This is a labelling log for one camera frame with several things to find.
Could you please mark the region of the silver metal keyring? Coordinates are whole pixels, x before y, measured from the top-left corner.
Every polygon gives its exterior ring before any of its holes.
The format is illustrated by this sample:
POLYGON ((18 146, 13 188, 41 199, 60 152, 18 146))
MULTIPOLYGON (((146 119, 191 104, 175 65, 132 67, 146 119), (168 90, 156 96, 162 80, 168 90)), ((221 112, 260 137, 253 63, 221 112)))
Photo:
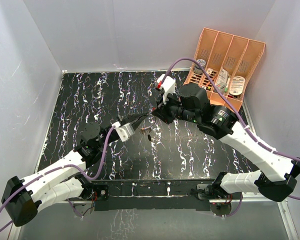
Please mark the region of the silver metal keyring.
POLYGON ((153 115, 148 115, 142 123, 142 129, 151 129, 157 122, 157 118, 153 115))

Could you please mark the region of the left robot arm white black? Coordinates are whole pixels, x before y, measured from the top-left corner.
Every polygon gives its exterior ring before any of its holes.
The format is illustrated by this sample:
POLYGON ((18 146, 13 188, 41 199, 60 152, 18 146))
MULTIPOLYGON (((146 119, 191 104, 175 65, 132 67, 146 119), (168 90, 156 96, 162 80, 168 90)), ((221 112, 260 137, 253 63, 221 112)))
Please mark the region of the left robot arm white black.
POLYGON ((93 165, 102 168, 108 145, 117 140, 127 141, 147 116, 119 116, 106 128, 89 122, 80 133, 79 144, 64 157, 32 175, 10 178, 1 203, 12 223, 21 227, 41 210, 66 199, 89 199, 94 189, 90 182, 98 178, 101 170, 95 176, 88 176, 85 171, 93 165))

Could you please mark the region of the bunch of small keys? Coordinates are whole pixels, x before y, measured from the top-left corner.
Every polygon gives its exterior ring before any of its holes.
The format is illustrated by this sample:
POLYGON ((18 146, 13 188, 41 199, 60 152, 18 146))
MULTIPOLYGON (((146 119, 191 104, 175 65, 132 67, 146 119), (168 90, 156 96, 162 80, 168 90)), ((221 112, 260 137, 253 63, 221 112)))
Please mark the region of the bunch of small keys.
POLYGON ((140 134, 147 136, 147 138, 150 142, 152 141, 152 137, 151 137, 152 128, 150 126, 144 127, 144 128, 139 128, 139 132, 140 132, 140 134))

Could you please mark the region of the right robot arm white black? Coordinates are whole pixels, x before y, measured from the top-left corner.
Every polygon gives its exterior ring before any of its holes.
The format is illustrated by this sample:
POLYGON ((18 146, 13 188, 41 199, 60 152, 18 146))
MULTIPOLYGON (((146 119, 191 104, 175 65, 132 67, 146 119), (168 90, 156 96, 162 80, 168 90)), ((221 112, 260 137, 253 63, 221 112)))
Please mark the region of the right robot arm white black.
POLYGON ((204 194, 220 199, 233 193, 262 194, 281 202, 297 185, 300 162, 278 156, 274 150, 266 150, 248 135, 237 116, 225 106, 210 103, 206 90, 195 83, 183 85, 175 92, 176 85, 156 84, 161 96, 152 114, 166 124, 175 119, 196 124, 198 129, 239 151, 258 170, 248 173, 221 172, 204 194))

